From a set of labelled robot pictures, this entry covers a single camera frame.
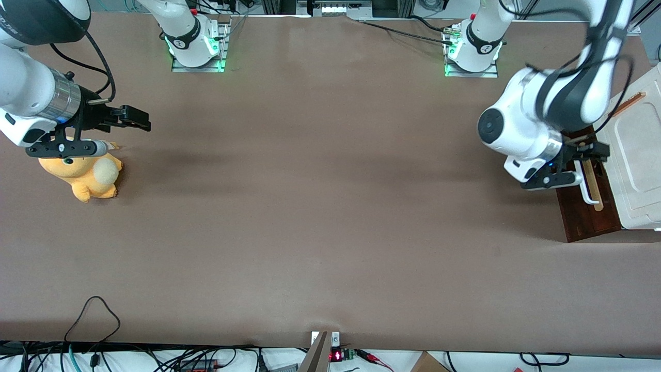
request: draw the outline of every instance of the stuffed animal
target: stuffed animal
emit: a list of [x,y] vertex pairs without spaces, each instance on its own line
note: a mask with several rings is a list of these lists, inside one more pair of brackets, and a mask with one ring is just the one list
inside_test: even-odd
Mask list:
[[110,154],[95,158],[40,158],[39,164],[68,182],[73,194],[83,203],[88,203],[90,197],[107,199],[117,195],[115,181],[122,162]]

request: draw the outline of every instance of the power cord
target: power cord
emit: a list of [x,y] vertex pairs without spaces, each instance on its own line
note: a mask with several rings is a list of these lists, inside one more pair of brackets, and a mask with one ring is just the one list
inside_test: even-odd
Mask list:
[[432,29],[432,30],[434,30],[434,31],[443,32],[443,28],[439,28],[439,27],[436,27],[436,26],[432,26],[429,22],[427,22],[426,19],[424,19],[424,18],[422,18],[422,17],[419,17],[419,16],[417,16],[417,15],[411,15],[409,18],[410,18],[410,19],[417,19],[418,21],[422,22],[422,24],[424,24],[425,26],[427,26],[427,28],[430,28],[430,29]]
[[523,18],[522,18],[523,20],[528,19],[528,17],[530,16],[530,13],[532,13],[532,11],[534,10],[534,8],[537,6],[538,3],[539,3],[539,0],[532,0],[528,3],[528,6],[525,7],[525,9],[523,11],[523,13],[526,14],[526,15],[523,16]]
[[[59,3],[59,0],[50,0],[51,3],[53,3],[55,6],[61,7],[61,4]],[[78,21],[76,17],[74,17],[67,9],[64,9],[64,13],[69,17],[69,19],[74,22],[78,28],[85,33],[85,36],[87,37],[87,40],[89,40],[90,44],[92,44],[92,47],[94,50],[97,52],[99,59],[101,59],[101,63],[103,64],[103,67],[106,69],[106,76],[108,76],[108,80],[110,82],[110,97],[107,99],[95,99],[95,100],[90,100],[87,101],[88,105],[100,105],[103,103],[109,103],[112,102],[113,99],[115,99],[115,95],[117,94],[117,88],[115,86],[115,79],[112,76],[112,72],[110,71],[110,66],[108,66],[108,61],[106,61],[106,57],[103,55],[101,52],[101,49],[98,47],[97,42],[94,41],[94,38],[90,33],[87,31],[87,29],[81,25],[81,23]]]
[[[532,356],[532,358],[535,360],[535,362],[532,363],[528,360],[525,360],[524,354],[528,354],[528,355]],[[565,365],[565,364],[569,363],[569,354],[568,353],[548,354],[548,355],[563,356],[564,360],[556,362],[556,363],[540,362],[539,358],[537,358],[537,356],[534,353],[519,353],[519,359],[521,359],[522,362],[524,362],[525,364],[527,364],[531,367],[537,367],[539,369],[539,372],[542,372],[541,367],[543,365],[549,366],[549,367],[560,367],[561,365]]]
[[[92,296],[92,297],[88,298],[87,301],[85,301],[85,304],[83,305],[83,309],[81,310],[80,314],[78,314],[78,318],[76,318],[76,321],[71,325],[71,327],[69,327],[67,332],[64,334],[64,342],[69,342],[69,340],[67,339],[69,337],[69,333],[78,325],[78,322],[80,322],[81,318],[83,317],[83,314],[85,313],[85,309],[87,308],[87,305],[89,305],[89,303],[94,299],[98,299],[103,303],[103,306],[106,307],[106,310],[117,321],[117,327],[115,327],[115,329],[111,333],[109,333],[109,335],[107,335],[106,337],[103,337],[99,342],[97,342],[94,346],[92,346],[91,349],[94,350],[94,355],[92,355],[89,366],[92,367],[93,371],[94,371],[94,368],[99,364],[98,354],[97,354],[98,345],[102,344],[105,341],[107,341],[110,337],[112,337],[112,335],[117,333],[117,331],[119,331],[120,327],[122,326],[122,321],[119,319],[117,314],[115,314],[115,312],[110,309],[110,307],[108,306],[108,303],[106,302],[106,300],[103,299],[103,297],[101,297],[101,296]],[[101,356],[103,357],[103,360],[104,360],[104,363],[105,363],[105,356],[103,356],[103,353],[101,353]],[[71,347],[71,344],[69,344],[69,358],[71,359],[71,363],[73,364],[73,367],[75,368],[76,372],[81,372],[81,369],[78,366],[78,363],[76,362],[76,359],[74,358],[73,348]]]
[[103,86],[101,87],[101,89],[99,89],[98,91],[95,91],[94,93],[96,93],[96,94],[101,94],[101,93],[103,93],[103,91],[106,90],[106,89],[108,88],[108,86],[110,85],[110,79],[108,78],[108,73],[106,73],[104,70],[102,70],[102,69],[100,69],[100,68],[97,68],[97,67],[94,67],[94,66],[90,66],[90,65],[88,65],[88,64],[84,64],[83,62],[80,62],[80,61],[74,60],[73,58],[71,58],[71,57],[67,56],[66,54],[62,53],[62,51],[60,51],[60,50],[58,49],[58,47],[57,47],[55,44],[50,44],[50,48],[51,48],[51,49],[52,49],[52,50],[53,50],[58,56],[60,56],[62,59],[66,60],[66,61],[68,61],[68,62],[71,62],[72,64],[75,64],[75,65],[77,65],[77,66],[81,66],[82,68],[87,68],[88,70],[92,70],[92,71],[96,71],[96,72],[102,73],[102,74],[104,74],[104,75],[106,76],[106,83],[105,83],[105,85],[103,85]]
[[400,30],[395,30],[394,28],[390,28],[390,27],[386,27],[386,26],[381,26],[380,24],[369,23],[369,22],[366,22],[366,21],[357,21],[357,22],[358,22],[358,23],[362,23],[362,24],[366,24],[366,25],[368,25],[368,26],[372,26],[372,27],[380,28],[381,30],[386,30],[386,31],[389,31],[389,32],[394,32],[394,33],[396,33],[396,34],[400,34],[400,35],[408,36],[408,37],[410,37],[410,38],[417,38],[417,39],[427,40],[427,41],[431,41],[431,42],[439,42],[439,43],[441,43],[441,44],[445,44],[445,45],[452,45],[452,42],[450,42],[450,41],[448,41],[448,40],[440,40],[440,39],[428,38],[428,37],[426,37],[426,36],[421,36],[421,35],[409,34],[408,32],[404,32],[404,31],[400,31]]
[[365,359],[369,363],[380,365],[382,367],[386,367],[390,370],[390,372],[395,372],[388,364],[384,363],[382,360],[380,360],[376,355],[370,354],[366,352],[365,350],[362,349],[355,349],[356,355],[362,359]]
[[446,355],[447,355],[447,363],[450,364],[450,369],[452,370],[452,372],[457,372],[457,370],[454,367],[454,364],[452,364],[452,358],[450,357],[450,352],[446,351]]

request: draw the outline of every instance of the cable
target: cable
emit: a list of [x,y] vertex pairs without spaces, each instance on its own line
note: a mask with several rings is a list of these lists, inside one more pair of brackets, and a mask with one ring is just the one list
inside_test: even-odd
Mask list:
[[211,9],[211,10],[215,11],[215,12],[218,13],[218,14],[223,14],[223,13],[220,13],[220,12],[222,12],[222,11],[223,11],[223,12],[232,12],[232,13],[237,13],[237,14],[239,14],[237,11],[232,11],[231,9],[214,8],[214,7],[212,7],[211,4],[209,4],[209,2],[206,1],[206,0],[201,0],[201,1],[204,3],[204,5],[200,4],[199,2],[197,2],[197,1],[195,1],[195,0],[193,0],[192,2],[193,2],[193,4],[199,6],[200,8],[205,7],[205,8],[207,8],[207,9]]
[[517,11],[513,11],[510,8],[507,8],[507,6],[503,3],[503,0],[498,0],[498,2],[500,3],[500,6],[507,13],[510,13],[510,14],[513,14],[513,15],[519,16],[519,17],[534,17],[534,16],[537,16],[537,15],[547,15],[547,14],[554,14],[554,13],[570,13],[570,14],[573,14],[573,15],[577,16],[583,22],[589,22],[586,15],[583,14],[583,12],[579,11],[578,9],[556,8],[556,9],[551,9],[551,10],[548,10],[548,11],[541,11],[541,12],[536,12],[536,13],[520,13],[520,12],[517,12]]
[[389,28],[389,27],[386,27],[386,26],[381,26],[380,24],[374,24],[374,23],[369,23],[369,22],[365,22],[365,21],[357,21],[357,22],[358,22],[358,23],[362,23],[362,24],[366,24],[366,25],[368,25],[368,26],[372,26],[372,27],[380,28],[380,29],[382,29],[382,30],[386,30],[386,31],[394,32],[394,33],[396,33],[396,34],[400,34],[400,35],[408,36],[408,37],[410,37],[410,38],[418,38],[418,39],[421,39],[421,40],[427,40],[427,41],[439,42],[439,43],[441,43],[441,44],[445,44],[445,45],[452,45],[452,42],[450,42],[450,41],[448,41],[448,40],[433,39],[433,38],[428,38],[428,37],[426,37],[426,36],[420,36],[420,35],[415,35],[415,34],[409,34],[408,32],[404,32],[404,31],[400,31],[400,30],[395,30],[394,28]]
[[108,361],[106,360],[106,355],[103,354],[103,351],[101,351],[101,359],[103,359],[103,365],[106,366],[106,368],[108,369],[108,372],[112,372],[112,370],[110,369],[110,365],[108,364]]
[[103,302],[103,306],[106,307],[106,310],[107,310],[107,311],[110,313],[110,315],[112,315],[112,316],[115,318],[115,320],[117,321],[117,327],[115,327],[115,329],[114,329],[109,335],[107,335],[106,337],[103,337],[103,338],[101,339],[101,341],[97,342],[97,344],[100,344],[100,343],[102,343],[102,342],[105,342],[107,339],[109,339],[112,335],[114,335],[115,333],[117,333],[117,331],[120,330],[120,327],[122,326],[122,321],[119,319],[119,317],[117,316],[117,314],[115,314],[114,311],[112,311],[112,310],[110,309],[110,307],[108,306],[108,303],[106,302],[106,300],[104,300],[103,297],[101,297],[101,296],[92,296],[92,297],[88,298],[87,301],[85,301],[85,304],[83,305],[83,309],[81,310],[81,313],[78,314],[78,318],[76,318],[76,321],[71,325],[71,327],[69,327],[69,329],[67,330],[67,332],[64,334],[64,342],[69,342],[69,340],[67,339],[69,333],[70,333],[70,332],[71,332],[71,331],[72,331],[72,330],[78,325],[78,322],[80,322],[80,319],[83,317],[83,313],[85,312],[85,309],[87,308],[87,305],[88,305],[88,304],[90,303],[90,301],[92,301],[93,299],[99,299],[99,300],[101,300],[101,302]]
[[241,23],[245,22],[246,18],[248,18],[248,14],[252,13],[252,12],[255,11],[256,9],[258,9],[258,8],[254,8],[254,9],[251,9],[251,10],[247,11],[247,12],[243,15],[243,17],[241,17],[241,19],[239,20],[239,22],[237,22],[237,25],[231,27],[231,30],[229,31],[229,34],[227,34],[227,35],[225,35],[225,36],[222,36],[222,37],[220,38],[220,40],[223,40],[224,38],[229,38],[229,35],[232,35],[232,34],[234,33],[234,31],[236,31],[236,30],[239,29],[239,26],[241,25]]
[[46,369],[46,367],[44,366],[44,362],[46,361],[46,359],[48,359],[48,356],[51,354],[51,351],[53,351],[54,347],[55,346],[51,346],[50,348],[48,348],[48,352],[46,353],[46,356],[44,356],[43,359],[41,359],[41,357],[39,358],[39,364],[37,365],[37,369],[35,369],[34,372],[39,372],[39,369],[41,370]]
[[[59,0],[50,0],[50,2],[59,6]],[[107,99],[90,100],[90,101],[87,101],[87,104],[88,105],[99,105],[99,104],[102,104],[102,103],[112,102],[112,100],[115,99],[115,95],[117,94],[117,88],[115,86],[115,79],[112,77],[112,72],[110,71],[110,66],[108,66],[108,61],[106,61],[106,57],[101,52],[101,49],[98,47],[97,42],[94,41],[94,38],[92,37],[92,35],[90,35],[90,33],[80,23],[80,21],[76,17],[74,17],[69,11],[67,11],[66,9],[64,9],[64,10],[65,10],[64,13],[67,15],[67,17],[69,17],[69,19],[72,20],[78,26],[78,28],[85,33],[85,36],[87,37],[87,40],[89,40],[90,44],[92,44],[92,47],[97,52],[99,59],[101,59],[101,63],[103,64],[103,68],[106,69],[108,80],[110,80],[110,97],[107,98]]]
[[537,367],[539,369],[539,372],[542,372],[541,367],[543,365],[549,366],[549,367],[560,367],[561,365],[565,365],[569,363],[569,354],[568,353],[558,353],[558,354],[548,354],[548,355],[559,355],[559,356],[564,356],[564,360],[556,362],[556,363],[549,363],[549,362],[540,362],[537,356],[534,353],[526,353],[530,354],[532,358],[535,360],[534,363],[531,363],[524,358],[524,353],[519,353],[519,359],[521,359],[522,362],[525,364],[531,366],[531,367]]
[[523,20],[528,19],[528,17],[530,16],[530,13],[532,13],[532,11],[534,10],[534,8],[537,6],[538,3],[539,3],[539,0],[532,0],[528,3],[528,6],[525,7],[525,10],[524,10],[524,13],[526,13],[526,15],[523,17]]
[[417,15],[411,15],[409,18],[411,18],[411,19],[417,19],[418,21],[422,22],[422,24],[424,24],[424,25],[427,26],[428,28],[431,28],[431,29],[434,30],[434,31],[443,32],[443,28],[447,28],[447,27],[438,28],[438,27],[432,26],[432,25],[429,24],[429,22],[427,22],[426,19],[424,19],[424,18],[422,18],[422,17],[419,17],[419,16],[417,16]]
[[624,88],[622,88],[622,93],[620,93],[620,96],[617,99],[617,102],[616,102],[615,107],[613,108],[613,110],[611,110],[611,112],[608,113],[608,116],[606,117],[606,120],[604,120],[602,125],[599,125],[599,128],[595,129],[595,131],[593,133],[590,133],[589,137],[595,137],[597,135],[597,133],[599,133],[599,131],[601,131],[606,126],[606,124],[608,124],[608,122],[611,121],[611,119],[613,118],[613,115],[617,112],[620,105],[622,104],[622,101],[624,101],[625,95],[627,94],[627,88],[629,88],[629,85],[631,84],[631,80],[633,79],[633,64],[634,64],[634,62],[633,62],[633,59],[631,57],[628,57],[628,56],[623,56],[622,59],[625,59],[629,62],[629,72],[627,74],[627,80],[624,83]]
[[74,60],[73,58],[71,58],[71,57],[65,55],[64,53],[62,53],[62,52],[58,49],[58,47],[57,47],[55,44],[50,44],[50,48],[51,48],[51,49],[52,49],[52,50],[53,50],[58,56],[60,56],[60,57],[63,58],[64,60],[67,60],[68,62],[71,62],[72,64],[75,64],[75,65],[81,66],[81,67],[83,67],[83,68],[87,68],[88,70],[92,70],[92,71],[96,71],[96,72],[102,73],[102,74],[104,74],[104,75],[106,76],[106,83],[105,83],[105,85],[103,85],[103,86],[101,87],[101,89],[99,89],[98,91],[95,91],[94,93],[96,93],[96,94],[101,94],[101,93],[103,93],[103,91],[106,90],[106,88],[108,88],[108,86],[110,85],[110,79],[108,79],[108,74],[107,74],[105,71],[103,71],[102,69],[100,69],[100,68],[96,68],[96,67],[94,67],[94,66],[90,66],[90,65],[88,65],[88,64],[84,64],[83,62],[80,62],[80,61],[77,61],[77,60]]
[[380,365],[382,367],[386,367],[390,370],[390,372],[395,372],[388,364],[384,363],[376,355],[368,353],[368,352],[366,352],[365,350],[362,350],[362,349],[354,349],[354,351],[356,352],[356,355],[358,357],[360,357],[361,359],[365,359],[366,361],[368,361],[372,364],[376,364],[376,365]]
[[71,359],[71,364],[73,364],[73,368],[76,370],[76,372],[82,372],[81,368],[78,367],[76,358],[73,356],[73,348],[71,347],[71,344],[69,344],[69,358]]
[[390,366],[388,364],[386,364],[382,361],[378,361],[376,364],[388,368],[390,370],[390,372],[395,372],[392,368],[390,368]]
[[222,366],[218,367],[218,369],[221,369],[221,368],[225,368],[225,367],[227,367],[228,365],[232,364],[232,362],[234,361],[234,359],[236,359],[236,357],[237,357],[237,350],[236,350],[236,349],[232,349],[232,350],[234,350],[234,356],[232,357],[232,359],[230,359],[227,363],[225,363],[225,365],[222,365]]
[[106,5],[101,2],[101,0],[97,0],[98,4],[105,10],[106,12],[109,12],[108,8],[106,8]]
[[450,357],[450,352],[446,351],[446,355],[447,355],[447,363],[450,364],[450,369],[452,370],[452,372],[457,372],[457,370],[454,367],[454,364],[452,364],[452,358]]

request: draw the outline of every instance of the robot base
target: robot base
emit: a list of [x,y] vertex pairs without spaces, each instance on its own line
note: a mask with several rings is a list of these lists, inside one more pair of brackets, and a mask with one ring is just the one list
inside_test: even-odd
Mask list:
[[[453,24],[453,29],[458,29],[459,24]],[[470,72],[462,69],[457,65],[456,62],[448,58],[448,55],[455,52],[454,48],[457,45],[460,35],[457,34],[442,34],[442,40],[451,41],[454,45],[445,45],[443,44],[443,60],[445,65],[445,74],[448,77],[498,77],[498,68],[496,66],[496,61],[491,63],[486,70],[480,72]]]
[[182,65],[176,60],[173,53],[172,58],[172,72],[224,72],[225,62],[227,60],[227,49],[229,47],[229,33],[231,32],[231,20],[229,23],[218,23],[215,20],[210,21],[212,29],[211,34],[214,38],[219,38],[218,41],[210,38],[208,39],[208,47],[217,52],[217,54],[202,66],[190,68]]

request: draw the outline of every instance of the robotic arm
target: robotic arm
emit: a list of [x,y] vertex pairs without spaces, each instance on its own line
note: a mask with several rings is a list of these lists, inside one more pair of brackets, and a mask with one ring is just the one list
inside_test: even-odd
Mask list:
[[610,155],[607,144],[575,144],[562,132],[588,128],[605,113],[633,0],[583,1],[590,25],[578,67],[520,70],[478,121],[482,142],[508,156],[504,167],[524,189],[578,185],[582,176],[565,171],[568,162]]
[[182,65],[200,67],[220,53],[218,21],[193,15],[186,0],[138,0],[158,21],[170,52]]
[[[87,34],[87,0],[0,1],[0,130],[36,158],[102,156],[103,141],[81,131],[111,126],[151,130],[149,115],[131,106],[106,106],[98,94],[30,58],[27,45],[74,42]],[[66,128],[74,128],[67,139]]]

